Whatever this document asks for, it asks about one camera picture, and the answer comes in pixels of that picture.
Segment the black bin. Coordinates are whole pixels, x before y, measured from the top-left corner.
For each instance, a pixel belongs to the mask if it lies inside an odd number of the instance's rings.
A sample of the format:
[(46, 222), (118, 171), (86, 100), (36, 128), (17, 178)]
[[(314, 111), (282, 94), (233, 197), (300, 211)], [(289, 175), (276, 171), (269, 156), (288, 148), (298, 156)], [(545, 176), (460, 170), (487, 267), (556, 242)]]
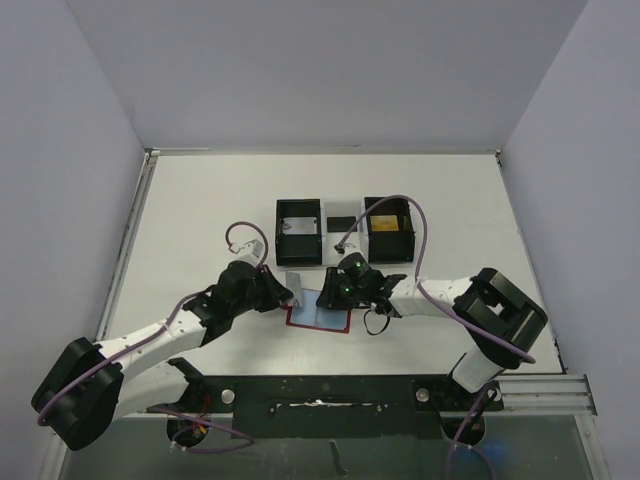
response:
[[(285, 217), (316, 217), (316, 235), (283, 235)], [(312, 267), (322, 264), (322, 239), (319, 225), (321, 204), (319, 199), (278, 199), (276, 201), (276, 264), (279, 267)]]
[[(371, 232), (369, 217), (372, 215), (396, 215), (400, 230), (398, 232)], [(415, 230), (407, 200), (393, 198), (372, 209), (366, 216), (366, 227), (370, 263), (400, 264), (414, 261)]]

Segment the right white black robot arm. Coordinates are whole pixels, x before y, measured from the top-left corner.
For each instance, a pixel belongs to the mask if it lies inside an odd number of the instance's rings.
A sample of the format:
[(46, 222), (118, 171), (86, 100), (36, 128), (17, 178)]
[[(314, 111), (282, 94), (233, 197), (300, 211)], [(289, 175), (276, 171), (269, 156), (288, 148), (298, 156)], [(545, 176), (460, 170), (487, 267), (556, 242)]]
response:
[(388, 318), (448, 317), (461, 324), (474, 346), (452, 367), (445, 384), (448, 402), (469, 408), (481, 388), (524, 362), (547, 326), (548, 316), (528, 295), (494, 268), (454, 280), (386, 275), (358, 251), (326, 269), (316, 306), (326, 310), (371, 309)]

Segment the gold VIP card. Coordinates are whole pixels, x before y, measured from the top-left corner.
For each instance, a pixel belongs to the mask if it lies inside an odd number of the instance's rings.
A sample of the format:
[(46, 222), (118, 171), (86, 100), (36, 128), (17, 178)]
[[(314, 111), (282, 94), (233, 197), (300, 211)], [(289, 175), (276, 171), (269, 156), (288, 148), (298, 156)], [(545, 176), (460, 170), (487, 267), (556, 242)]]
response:
[(371, 232), (398, 232), (400, 230), (396, 215), (372, 215), (369, 220)]

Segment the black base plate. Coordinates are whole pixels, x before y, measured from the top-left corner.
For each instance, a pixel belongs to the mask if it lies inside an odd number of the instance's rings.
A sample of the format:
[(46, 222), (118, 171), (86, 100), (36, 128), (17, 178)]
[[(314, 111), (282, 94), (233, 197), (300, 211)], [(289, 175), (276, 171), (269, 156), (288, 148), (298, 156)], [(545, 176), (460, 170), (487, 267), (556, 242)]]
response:
[(463, 416), (476, 398), (446, 375), (204, 376), (167, 407), (228, 414), (254, 439), (434, 439), (443, 416)]

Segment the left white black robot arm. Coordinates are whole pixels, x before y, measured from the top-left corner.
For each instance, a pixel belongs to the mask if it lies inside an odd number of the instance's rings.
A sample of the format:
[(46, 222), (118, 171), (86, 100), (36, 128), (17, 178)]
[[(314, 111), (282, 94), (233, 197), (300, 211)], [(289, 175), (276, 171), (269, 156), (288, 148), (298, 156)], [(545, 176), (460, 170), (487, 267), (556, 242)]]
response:
[(37, 424), (72, 450), (82, 449), (116, 419), (125, 385), (163, 361), (200, 348), (250, 311), (271, 312), (294, 294), (267, 266), (235, 260), (217, 282), (179, 300), (168, 317), (118, 338), (71, 341), (31, 399)]

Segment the aluminium rail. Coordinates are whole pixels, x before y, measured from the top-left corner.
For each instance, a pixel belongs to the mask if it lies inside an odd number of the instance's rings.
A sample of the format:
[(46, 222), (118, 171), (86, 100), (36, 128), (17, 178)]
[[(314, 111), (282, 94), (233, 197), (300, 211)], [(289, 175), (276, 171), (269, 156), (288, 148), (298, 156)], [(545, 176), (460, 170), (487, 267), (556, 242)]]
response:
[[(497, 393), (499, 411), (595, 411), (584, 376), (506, 375), (496, 378), (489, 388)], [(324, 406), (404, 402), (449, 412), (469, 408), (476, 397), (442, 375), (189, 377), (174, 366), (161, 364), (122, 386), (111, 419), (157, 404), (198, 410), (206, 395), (211, 397), (211, 410), (223, 413), (252, 397)]]
[(109, 329), (119, 302), (120, 292), (126, 276), (126, 271), (135, 243), (139, 223), (143, 215), (144, 206), (153, 180), (157, 160), (158, 153), (156, 150), (146, 149), (144, 151), (143, 163), (137, 181), (132, 205), (125, 225), (122, 241), (120, 243), (115, 268), (108, 290), (108, 295), (95, 334), (96, 340), (105, 339), (109, 333)]

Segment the aluminium left rail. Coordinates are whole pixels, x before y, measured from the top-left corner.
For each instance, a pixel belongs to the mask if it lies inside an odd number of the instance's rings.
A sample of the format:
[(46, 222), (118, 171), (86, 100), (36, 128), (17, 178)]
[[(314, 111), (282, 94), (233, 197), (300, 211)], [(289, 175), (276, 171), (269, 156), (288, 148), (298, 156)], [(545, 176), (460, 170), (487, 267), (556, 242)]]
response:
[(120, 243), (115, 268), (108, 290), (108, 295), (95, 334), (96, 340), (105, 339), (109, 333), (109, 329), (119, 302), (120, 292), (126, 276), (126, 271), (135, 243), (139, 223), (143, 215), (144, 206), (153, 180), (157, 160), (158, 153), (156, 150), (146, 149), (144, 151), (143, 163), (137, 181), (132, 205), (125, 225), (122, 241)]

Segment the black card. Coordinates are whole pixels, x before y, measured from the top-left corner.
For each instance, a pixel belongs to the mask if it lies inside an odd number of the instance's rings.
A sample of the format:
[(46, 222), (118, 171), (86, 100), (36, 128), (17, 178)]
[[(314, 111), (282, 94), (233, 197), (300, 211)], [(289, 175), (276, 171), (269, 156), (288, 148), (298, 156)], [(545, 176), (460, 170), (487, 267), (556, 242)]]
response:
[(355, 216), (328, 216), (326, 218), (328, 233), (346, 233), (355, 223)]

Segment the red leather card holder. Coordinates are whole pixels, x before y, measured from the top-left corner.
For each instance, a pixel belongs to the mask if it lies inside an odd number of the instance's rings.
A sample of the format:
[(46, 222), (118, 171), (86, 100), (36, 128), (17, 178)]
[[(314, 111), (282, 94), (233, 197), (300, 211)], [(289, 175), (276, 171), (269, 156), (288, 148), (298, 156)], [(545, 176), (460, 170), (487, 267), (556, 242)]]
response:
[(350, 310), (327, 310), (316, 306), (320, 292), (301, 290), (301, 306), (287, 308), (285, 324), (316, 331), (347, 334), (350, 331)]

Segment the left black bin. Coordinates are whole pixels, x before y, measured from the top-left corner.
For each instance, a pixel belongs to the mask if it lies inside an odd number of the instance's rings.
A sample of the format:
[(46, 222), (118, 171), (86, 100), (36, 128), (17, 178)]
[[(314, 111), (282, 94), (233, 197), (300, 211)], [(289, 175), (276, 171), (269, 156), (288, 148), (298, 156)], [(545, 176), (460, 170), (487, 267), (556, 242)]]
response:
[[(285, 217), (316, 217), (316, 235), (283, 235)], [(319, 225), (321, 204), (319, 199), (278, 199), (276, 201), (276, 264), (279, 267), (312, 267), (322, 264), (322, 239)]]

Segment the white middle bin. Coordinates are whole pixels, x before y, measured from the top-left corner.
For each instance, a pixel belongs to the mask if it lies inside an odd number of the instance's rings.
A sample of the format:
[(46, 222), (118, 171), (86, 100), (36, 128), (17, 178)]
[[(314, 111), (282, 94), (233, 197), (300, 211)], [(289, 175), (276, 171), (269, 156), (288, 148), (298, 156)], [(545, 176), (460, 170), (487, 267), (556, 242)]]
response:
[[(326, 218), (328, 216), (355, 216), (356, 221), (364, 212), (363, 199), (329, 199), (324, 198), (320, 201), (321, 216), (319, 225), (321, 227), (322, 239), (322, 265), (336, 266), (341, 255), (335, 250), (334, 246), (341, 241), (346, 233), (328, 233)], [(350, 233), (346, 243), (352, 243), (360, 248), (365, 259), (368, 259), (369, 240), (368, 230), (365, 221), (361, 220), (354, 230)]]

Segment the aluminium front rail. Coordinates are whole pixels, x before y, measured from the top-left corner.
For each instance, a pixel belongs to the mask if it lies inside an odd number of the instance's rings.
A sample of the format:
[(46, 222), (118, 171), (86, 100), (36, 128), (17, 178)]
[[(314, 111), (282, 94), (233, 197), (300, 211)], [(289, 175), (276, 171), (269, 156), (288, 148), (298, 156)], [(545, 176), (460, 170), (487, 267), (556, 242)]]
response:
[[(496, 378), (489, 388), (497, 393), (499, 411), (595, 411), (584, 376), (506, 375)], [(211, 410), (223, 413), (252, 397), (324, 406), (404, 402), (449, 412), (469, 408), (476, 397), (442, 375), (189, 377), (174, 366), (161, 364), (122, 386), (111, 419), (157, 404), (198, 410), (206, 395), (211, 397)]]

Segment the right black bin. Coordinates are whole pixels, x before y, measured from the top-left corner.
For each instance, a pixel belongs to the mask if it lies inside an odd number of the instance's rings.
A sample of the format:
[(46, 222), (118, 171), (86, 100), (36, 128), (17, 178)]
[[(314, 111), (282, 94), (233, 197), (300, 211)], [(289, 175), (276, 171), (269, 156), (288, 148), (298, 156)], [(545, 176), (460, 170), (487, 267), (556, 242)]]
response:
[[(398, 232), (371, 232), (369, 217), (372, 215), (396, 215), (400, 230)], [(407, 200), (393, 198), (372, 209), (366, 216), (366, 227), (370, 263), (400, 264), (414, 261), (415, 230)]]

